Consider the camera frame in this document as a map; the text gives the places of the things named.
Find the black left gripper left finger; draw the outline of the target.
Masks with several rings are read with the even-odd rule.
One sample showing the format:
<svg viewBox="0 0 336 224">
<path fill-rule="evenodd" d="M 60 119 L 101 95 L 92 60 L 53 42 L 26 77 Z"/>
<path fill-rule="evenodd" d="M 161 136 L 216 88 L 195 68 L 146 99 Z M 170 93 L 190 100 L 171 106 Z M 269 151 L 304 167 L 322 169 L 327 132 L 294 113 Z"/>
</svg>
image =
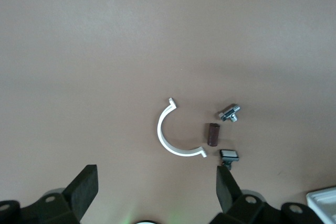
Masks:
<svg viewBox="0 0 336 224">
<path fill-rule="evenodd" d="M 29 206 L 1 201 L 1 223 L 80 223 L 98 190 L 97 165 L 87 165 L 66 188 L 50 190 Z"/>
</svg>

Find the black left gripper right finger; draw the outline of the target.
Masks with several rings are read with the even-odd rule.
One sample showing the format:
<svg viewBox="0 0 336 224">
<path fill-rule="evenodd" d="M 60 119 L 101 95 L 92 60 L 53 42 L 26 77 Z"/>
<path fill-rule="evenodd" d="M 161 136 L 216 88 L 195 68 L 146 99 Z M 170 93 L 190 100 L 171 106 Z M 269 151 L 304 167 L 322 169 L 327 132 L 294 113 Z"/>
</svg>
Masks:
<svg viewBox="0 0 336 224">
<path fill-rule="evenodd" d="M 287 202 L 276 209 L 257 196 L 244 194 L 225 166 L 217 167 L 216 195 L 222 212 L 210 223 L 323 223 L 306 205 Z"/>
</svg>

